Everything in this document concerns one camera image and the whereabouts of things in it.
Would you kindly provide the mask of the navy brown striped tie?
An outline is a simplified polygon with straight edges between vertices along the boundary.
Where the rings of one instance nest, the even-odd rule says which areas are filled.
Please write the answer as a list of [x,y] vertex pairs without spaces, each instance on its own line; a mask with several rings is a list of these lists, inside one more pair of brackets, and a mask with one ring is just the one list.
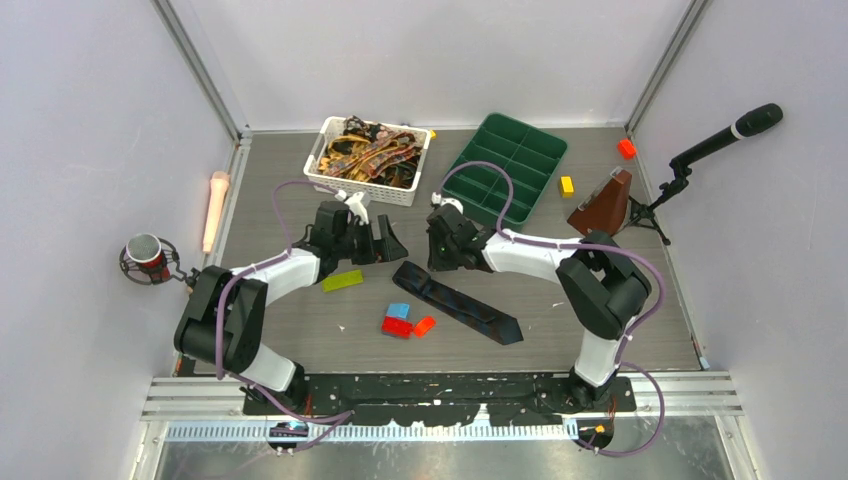
[[412,296],[500,345],[524,340],[514,316],[433,280],[425,269],[412,262],[404,261],[392,275],[392,281]]

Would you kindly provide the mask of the green divided tray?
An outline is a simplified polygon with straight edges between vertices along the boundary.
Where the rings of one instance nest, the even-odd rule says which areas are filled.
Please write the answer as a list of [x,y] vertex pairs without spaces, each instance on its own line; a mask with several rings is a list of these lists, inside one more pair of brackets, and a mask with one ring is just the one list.
[[493,112],[449,168],[441,194],[460,200],[464,214],[487,227],[508,205],[502,227],[520,232],[567,151],[566,140]]

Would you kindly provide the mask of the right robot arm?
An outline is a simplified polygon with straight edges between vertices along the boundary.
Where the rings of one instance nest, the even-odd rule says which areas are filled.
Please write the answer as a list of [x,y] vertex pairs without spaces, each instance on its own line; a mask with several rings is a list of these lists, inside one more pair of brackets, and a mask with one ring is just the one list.
[[481,229],[455,206],[427,217],[432,271],[517,273],[559,284],[584,329],[565,382],[571,405],[596,410],[611,395],[625,335],[651,294],[650,281],[604,232],[557,240]]

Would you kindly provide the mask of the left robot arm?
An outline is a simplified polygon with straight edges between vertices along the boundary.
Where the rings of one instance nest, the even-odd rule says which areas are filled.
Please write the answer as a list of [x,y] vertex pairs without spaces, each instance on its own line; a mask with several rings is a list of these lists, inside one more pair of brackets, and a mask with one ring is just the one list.
[[371,265],[407,257],[387,215],[374,221],[365,215],[351,203],[324,201],[290,250],[241,269],[204,268],[176,328],[175,349],[265,387],[280,412],[298,412],[307,398],[305,385],[296,380],[303,368],[263,343],[265,310],[323,281],[342,261]]

